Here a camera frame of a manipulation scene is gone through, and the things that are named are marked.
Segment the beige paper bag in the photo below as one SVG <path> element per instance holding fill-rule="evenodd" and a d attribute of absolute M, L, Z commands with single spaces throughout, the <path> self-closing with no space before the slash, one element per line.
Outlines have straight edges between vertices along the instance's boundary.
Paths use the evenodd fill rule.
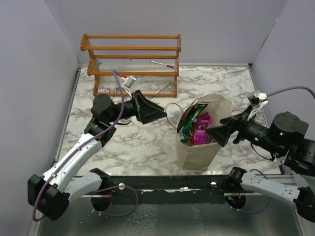
<path fill-rule="evenodd" d="M 178 134 L 197 105 L 206 106 L 204 110 L 201 111 L 201 114 L 208 113 L 212 119 L 213 126 L 216 127 L 220 125 L 221 119 L 232 116 L 233 104 L 230 99 L 223 95 L 208 94 L 194 100 L 179 115 L 175 125 L 175 150 L 179 168 L 191 171 L 206 171 L 221 149 L 221 146 L 217 143 L 209 143 L 190 147 L 180 142 L 180 135 Z"/>

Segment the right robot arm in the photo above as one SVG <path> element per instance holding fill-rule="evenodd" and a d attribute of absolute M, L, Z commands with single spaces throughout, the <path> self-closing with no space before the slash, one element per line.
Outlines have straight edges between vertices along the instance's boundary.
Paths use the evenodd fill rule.
<path fill-rule="evenodd" d="M 234 144 L 249 141 L 272 155 L 284 157 L 284 165 L 299 174 L 308 183 L 307 187 L 292 187 L 266 178 L 261 178 L 244 169 L 234 167 L 226 180 L 231 192 L 252 191 L 282 201 L 297 210 L 304 219 L 315 220 L 315 142 L 305 138 L 309 127 L 290 112 L 279 113 L 267 128 L 251 117 L 251 106 L 237 115 L 223 118 L 220 125 L 205 132 L 221 147 L 226 146 L 231 134 L 237 132 Z"/>

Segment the green snack bag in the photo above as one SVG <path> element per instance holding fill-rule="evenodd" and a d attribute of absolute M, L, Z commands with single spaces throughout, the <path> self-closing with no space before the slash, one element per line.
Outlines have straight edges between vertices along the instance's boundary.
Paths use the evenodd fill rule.
<path fill-rule="evenodd" d="M 188 116 L 187 116 L 187 119 L 186 121 L 184 122 L 184 125 L 188 122 L 188 121 L 196 121 L 197 120 L 197 117 L 200 115 L 200 113 L 205 109 L 207 105 L 206 104 L 202 104 L 202 105 L 194 105 L 192 107 L 192 109 L 189 111 L 188 113 Z M 180 129 L 179 131 L 179 139 L 180 139 L 180 142 L 182 142 L 183 140 L 183 133 L 182 133 L 182 130 L 183 130 L 183 126 L 182 128 Z"/>

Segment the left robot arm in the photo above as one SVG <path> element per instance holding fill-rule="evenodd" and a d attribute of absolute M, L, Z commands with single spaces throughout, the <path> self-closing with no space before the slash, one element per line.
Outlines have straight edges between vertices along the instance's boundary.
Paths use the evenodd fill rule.
<path fill-rule="evenodd" d="M 110 141 L 116 131 L 115 125 L 121 119 L 136 117 L 139 122 L 148 124 L 167 116 L 163 107 L 149 101 L 139 90 L 132 94 L 131 100 L 119 104 L 106 94 L 98 95 L 93 100 L 91 113 L 92 119 L 75 146 L 44 174 L 29 178 L 28 203 L 33 206 L 34 221 L 39 220 L 36 217 L 38 211 L 55 221 L 71 202 L 90 192 L 103 194 L 108 190 L 109 182 L 95 172 L 77 180 L 73 177 Z"/>

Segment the purple snack bag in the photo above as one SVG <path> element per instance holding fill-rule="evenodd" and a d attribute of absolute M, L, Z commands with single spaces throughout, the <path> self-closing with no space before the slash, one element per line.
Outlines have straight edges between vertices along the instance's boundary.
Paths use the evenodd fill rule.
<path fill-rule="evenodd" d="M 205 132 L 206 129 L 212 127 L 212 119 L 208 113 L 198 116 L 194 122 L 193 144 L 203 145 L 213 143 L 213 138 Z"/>

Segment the red Doritos bag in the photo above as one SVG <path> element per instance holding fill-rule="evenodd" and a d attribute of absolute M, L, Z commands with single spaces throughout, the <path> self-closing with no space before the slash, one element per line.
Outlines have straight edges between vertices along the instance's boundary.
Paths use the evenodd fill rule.
<path fill-rule="evenodd" d="M 183 126 L 183 140 L 182 142 L 184 144 L 188 144 L 188 146 L 193 146 L 194 145 L 194 140 L 193 140 L 193 135 L 194 135 L 194 130 L 195 130 L 195 124 L 196 122 L 194 121 L 188 121 L 184 126 Z"/>

